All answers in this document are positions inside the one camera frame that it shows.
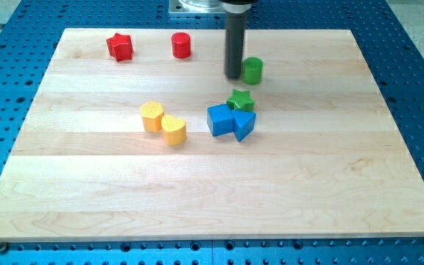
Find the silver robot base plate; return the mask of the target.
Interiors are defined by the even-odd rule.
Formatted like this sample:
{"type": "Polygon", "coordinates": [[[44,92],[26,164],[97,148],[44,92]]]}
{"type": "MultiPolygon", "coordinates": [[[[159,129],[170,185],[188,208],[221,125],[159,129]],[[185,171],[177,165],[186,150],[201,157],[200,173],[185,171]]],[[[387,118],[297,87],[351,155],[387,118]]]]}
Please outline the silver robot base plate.
{"type": "Polygon", "coordinates": [[[223,13],[224,8],[220,0],[169,0],[169,13],[188,14],[215,14],[223,13]]]}

